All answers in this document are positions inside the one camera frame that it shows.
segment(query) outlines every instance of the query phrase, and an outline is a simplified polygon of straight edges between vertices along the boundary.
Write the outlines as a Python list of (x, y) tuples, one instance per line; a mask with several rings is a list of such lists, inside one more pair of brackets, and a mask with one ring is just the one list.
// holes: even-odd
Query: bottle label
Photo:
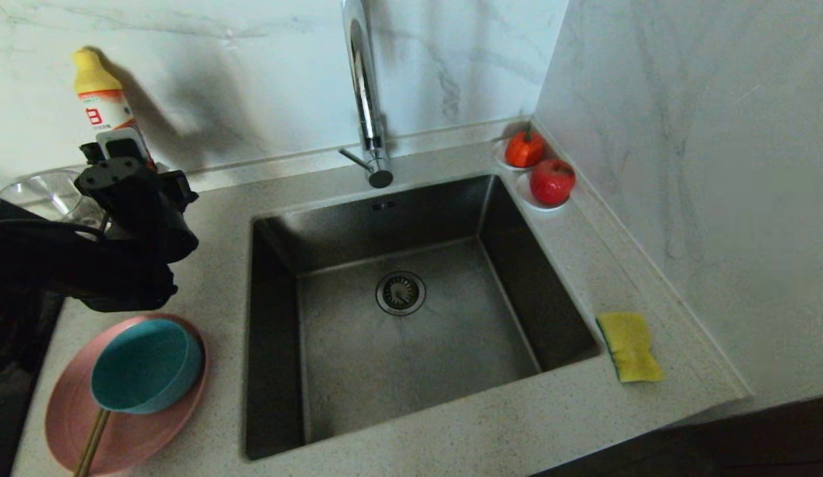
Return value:
[(80, 94), (79, 99), (85, 108), (87, 120), (97, 133), (134, 126), (132, 109), (129, 109), (129, 103), (121, 90), (90, 91)]

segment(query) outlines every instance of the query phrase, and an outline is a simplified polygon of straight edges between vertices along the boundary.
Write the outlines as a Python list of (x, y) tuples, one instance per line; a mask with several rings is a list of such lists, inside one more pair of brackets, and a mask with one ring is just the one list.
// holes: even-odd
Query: faucet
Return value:
[(388, 187), (394, 180), (388, 163), (388, 151), (384, 144), (382, 119), (376, 94), (376, 76), (370, 54), (370, 33), (361, 0), (341, 0), (344, 16), (344, 34), (347, 39), (347, 56), (359, 114), (359, 140), (364, 159), (346, 149), (339, 153), (363, 167), (367, 181), (375, 188)]

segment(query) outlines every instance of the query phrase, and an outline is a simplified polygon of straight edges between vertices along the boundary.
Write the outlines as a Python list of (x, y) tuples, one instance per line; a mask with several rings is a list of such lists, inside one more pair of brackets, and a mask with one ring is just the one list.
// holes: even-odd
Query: marble wall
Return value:
[(536, 117), (754, 392), (823, 394), (823, 0), (579, 0)]
[[(568, 0), (371, 0), (388, 133), (532, 113)], [(99, 48), (157, 160), (358, 141), (340, 0), (0, 0), (0, 186), (82, 161), (70, 54)]]

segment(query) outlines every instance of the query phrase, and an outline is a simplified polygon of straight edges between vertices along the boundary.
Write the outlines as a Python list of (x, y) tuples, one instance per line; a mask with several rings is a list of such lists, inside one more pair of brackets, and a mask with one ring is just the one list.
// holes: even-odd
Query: wooden chopstick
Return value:
[(102, 439), (102, 432), (105, 430), (105, 424), (108, 423), (108, 416), (111, 416), (111, 411), (99, 408), (99, 413), (96, 415), (96, 421), (93, 423), (91, 433), (87, 435), (87, 443), (85, 450), (79, 458), (79, 464), (76, 466), (76, 471), (73, 477), (87, 477), (87, 472), (90, 471), (91, 464), (93, 464), (93, 456), (96, 455), (96, 449), (99, 447), (99, 440)]

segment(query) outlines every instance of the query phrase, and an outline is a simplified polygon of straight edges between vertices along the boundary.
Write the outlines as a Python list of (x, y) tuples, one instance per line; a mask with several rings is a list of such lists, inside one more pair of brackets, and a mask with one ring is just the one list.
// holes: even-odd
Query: sink basin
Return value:
[(246, 454), (596, 356), (498, 176), (253, 224)]

